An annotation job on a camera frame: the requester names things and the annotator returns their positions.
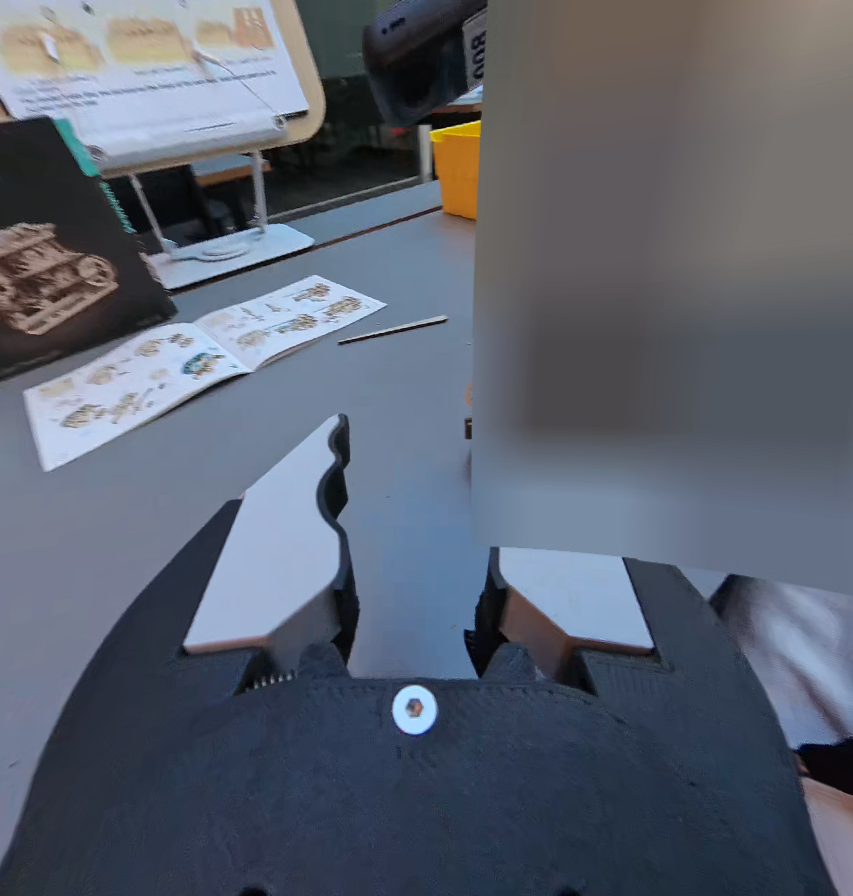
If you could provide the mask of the person in white shirt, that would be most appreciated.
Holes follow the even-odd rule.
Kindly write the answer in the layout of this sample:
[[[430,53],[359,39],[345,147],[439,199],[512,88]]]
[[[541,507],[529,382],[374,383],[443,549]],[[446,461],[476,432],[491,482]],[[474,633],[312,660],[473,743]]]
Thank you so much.
[[[790,746],[853,738],[852,596],[730,575],[711,603]]]

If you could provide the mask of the open instruction booklet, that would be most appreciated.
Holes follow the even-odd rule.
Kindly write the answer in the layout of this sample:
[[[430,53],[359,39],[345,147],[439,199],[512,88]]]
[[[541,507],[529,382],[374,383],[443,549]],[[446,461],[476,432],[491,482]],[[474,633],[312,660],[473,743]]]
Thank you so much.
[[[377,298],[313,275],[193,322],[144,331],[25,390],[41,470],[52,472],[383,308]]]

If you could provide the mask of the printed instruction page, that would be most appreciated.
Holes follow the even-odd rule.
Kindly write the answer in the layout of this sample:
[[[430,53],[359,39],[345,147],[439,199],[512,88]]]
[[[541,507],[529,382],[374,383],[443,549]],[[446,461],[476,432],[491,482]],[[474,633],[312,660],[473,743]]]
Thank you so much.
[[[310,112],[258,1],[0,1],[0,101],[109,169],[278,142]]]

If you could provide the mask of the yellow plastic bin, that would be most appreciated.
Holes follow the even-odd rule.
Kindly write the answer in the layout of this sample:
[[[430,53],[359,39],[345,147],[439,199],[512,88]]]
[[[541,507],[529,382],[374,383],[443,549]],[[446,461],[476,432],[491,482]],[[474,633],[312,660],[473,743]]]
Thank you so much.
[[[430,133],[435,174],[443,211],[476,220],[481,121]]]

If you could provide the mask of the thin wooden stick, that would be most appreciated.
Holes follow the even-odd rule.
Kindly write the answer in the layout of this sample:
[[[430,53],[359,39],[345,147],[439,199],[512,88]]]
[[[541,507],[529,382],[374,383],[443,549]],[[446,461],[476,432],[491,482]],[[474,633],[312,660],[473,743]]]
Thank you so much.
[[[391,335],[397,335],[405,332],[415,331],[427,329],[435,326],[440,326],[447,323],[449,320],[447,315],[438,315],[431,318],[421,319],[414,322],[408,322],[399,324],[396,326],[383,328],[380,330],[372,330],[365,333],[354,335],[353,337],[344,338],[338,341],[338,345],[345,346],[358,342],[366,342],[370,340],[375,340],[379,338],[385,338]]]

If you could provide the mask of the person's pale trousers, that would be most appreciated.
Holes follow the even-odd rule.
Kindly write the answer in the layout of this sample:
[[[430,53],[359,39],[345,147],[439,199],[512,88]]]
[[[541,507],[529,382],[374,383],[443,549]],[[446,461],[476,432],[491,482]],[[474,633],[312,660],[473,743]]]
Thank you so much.
[[[814,836],[839,895],[853,895],[853,795],[801,778]]]

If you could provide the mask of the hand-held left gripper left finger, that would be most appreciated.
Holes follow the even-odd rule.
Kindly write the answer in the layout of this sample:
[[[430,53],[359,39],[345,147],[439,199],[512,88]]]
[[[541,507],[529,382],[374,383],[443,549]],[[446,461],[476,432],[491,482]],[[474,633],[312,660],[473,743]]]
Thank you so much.
[[[312,644],[347,663],[360,614],[350,546],[350,425],[329,417],[242,495],[184,637],[187,654],[263,649],[297,668]]]

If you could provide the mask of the book stand with white base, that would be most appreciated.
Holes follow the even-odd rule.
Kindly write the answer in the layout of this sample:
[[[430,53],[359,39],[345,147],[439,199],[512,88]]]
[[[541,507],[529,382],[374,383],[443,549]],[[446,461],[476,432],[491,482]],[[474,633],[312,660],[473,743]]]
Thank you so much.
[[[188,158],[166,159],[149,164],[112,169],[104,168],[96,153],[90,151],[78,140],[90,154],[102,177],[109,179],[126,176],[129,178],[133,191],[148,218],[155,239],[160,245],[160,251],[150,257],[150,262],[165,288],[169,290],[212,280],[215,277],[231,274],[261,263],[269,263],[286,255],[301,252],[312,245],[312,238],[301,232],[283,224],[269,222],[263,151],[293,146],[310,140],[324,121],[326,111],[324,90],[303,28],[297,2],[265,2],[270,2],[273,6],[275,17],[286,40],[286,47],[300,77],[304,95],[310,104],[310,112],[306,117],[295,118],[289,122],[285,137],[274,143],[248,144],[232,149],[222,148],[203,154],[194,154]],[[12,118],[0,101],[0,119],[5,116]],[[217,160],[225,155],[242,155],[249,162],[253,181],[254,211],[251,225],[225,237],[178,247],[173,240],[166,238],[163,234],[148,196],[141,185],[140,173],[160,171],[211,159]]]

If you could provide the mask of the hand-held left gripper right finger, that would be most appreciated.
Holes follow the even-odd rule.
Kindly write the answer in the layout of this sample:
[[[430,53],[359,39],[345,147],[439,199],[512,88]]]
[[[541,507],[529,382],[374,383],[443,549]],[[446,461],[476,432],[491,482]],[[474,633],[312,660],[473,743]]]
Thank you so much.
[[[472,629],[479,678],[505,644],[519,644],[537,673],[590,686],[583,653],[648,658],[655,645],[622,558],[493,547]]]

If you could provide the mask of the black model kit box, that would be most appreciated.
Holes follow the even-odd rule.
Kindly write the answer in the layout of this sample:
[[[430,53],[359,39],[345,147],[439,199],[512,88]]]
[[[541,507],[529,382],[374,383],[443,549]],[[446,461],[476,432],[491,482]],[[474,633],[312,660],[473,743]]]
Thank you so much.
[[[53,121],[0,122],[0,381],[175,314]]]

